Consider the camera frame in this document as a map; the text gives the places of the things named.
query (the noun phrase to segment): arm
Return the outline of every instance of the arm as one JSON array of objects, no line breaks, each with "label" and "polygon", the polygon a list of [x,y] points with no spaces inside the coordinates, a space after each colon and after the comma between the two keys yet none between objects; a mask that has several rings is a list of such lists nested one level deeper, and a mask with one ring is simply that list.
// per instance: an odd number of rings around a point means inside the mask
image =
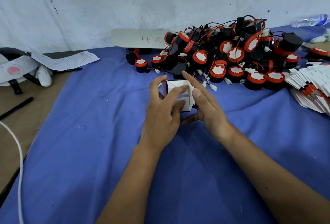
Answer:
[{"label": "arm", "polygon": [[150,103],[140,142],[134,147],[125,171],[97,224],[144,222],[149,189],[159,156],[173,139],[180,125],[184,101],[174,106],[173,104],[178,96],[188,89],[188,86],[174,88],[164,98],[158,91],[158,85],[163,80],[166,80],[166,76],[159,76],[150,84]]},{"label": "arm", "polygon": [[279,223],[330,223],[330,202],[262,152],[226,118],[216,98],[187,73],[197,89],[197,113],[182,121],[202,120],[231,154]]}]

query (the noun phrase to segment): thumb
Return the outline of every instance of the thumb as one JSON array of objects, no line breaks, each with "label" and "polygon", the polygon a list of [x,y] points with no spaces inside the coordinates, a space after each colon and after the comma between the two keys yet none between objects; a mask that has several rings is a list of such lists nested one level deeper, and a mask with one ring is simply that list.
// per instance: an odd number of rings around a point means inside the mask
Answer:
[{"label": "thumb", "polygon": [[213,106],[202,94],[202,92],[200,92],[199,89],[195,88],[192,91],[192,97],[194,98],[195,103],[198,105],[198,107],[201,109],[204,115],[212,111]]},{"label": "thumb", "polygon": [[175,103],[172,109],[172,123],[179,126],[180,125],[180,114],[184,108],[185,101],[178,101]]}]

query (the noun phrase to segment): forearm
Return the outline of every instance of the forearm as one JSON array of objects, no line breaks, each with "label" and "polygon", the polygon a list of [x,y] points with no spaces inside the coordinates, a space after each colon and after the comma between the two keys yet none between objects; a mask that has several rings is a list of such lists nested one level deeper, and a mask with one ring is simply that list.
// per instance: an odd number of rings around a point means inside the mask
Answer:
[{"label": "forearm", "polygon": [[97,224],[144,222],[149,189],[159,156],[159,152],[147,150],[139,144],[134,147],[126,169]]},{"label": "forearm", "polygon": [[234,128],[221,143],[279,223],[330,223],[330,202],[262,152]]}]

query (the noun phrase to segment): hand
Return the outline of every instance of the hand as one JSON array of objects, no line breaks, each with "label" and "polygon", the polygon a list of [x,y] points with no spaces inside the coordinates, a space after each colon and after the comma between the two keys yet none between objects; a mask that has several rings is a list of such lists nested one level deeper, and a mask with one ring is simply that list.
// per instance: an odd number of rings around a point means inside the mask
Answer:
[{"label": "hand", "polygon": [[150,102],[139,142],[139,145],[159,154],[170,143],[180,126],[180,114],[185,101],[176,102],[176,99],[188,89],[187,85],[176,87],[164,97],[158,86],[166,78],[166,75],[159,76],[150,83]]},{"label": "hand", "polygon": [[204,122],[213,138],[218,142],[229,139],[233,133],[234,126],[227,120],[216,98],[187,72],[183,71],[182,75],[195,87],[192,91],[192,96],[198,108],[196,114],[188,116],[181,124],[185,125],[193,121],[201,120]]}]

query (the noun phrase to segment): plastic water bottle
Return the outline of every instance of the plastic water bottle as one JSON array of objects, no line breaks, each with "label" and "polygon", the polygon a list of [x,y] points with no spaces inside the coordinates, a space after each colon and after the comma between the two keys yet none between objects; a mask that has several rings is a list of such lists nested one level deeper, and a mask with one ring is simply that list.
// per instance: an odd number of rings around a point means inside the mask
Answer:
[{"label": "plastic water bottle", "polygon": [[290,22],[290,25],[295,28],[304,26],[321,26],[329,21],[330,19],[327,14],[320,14],[297,18],[295,21]]}]

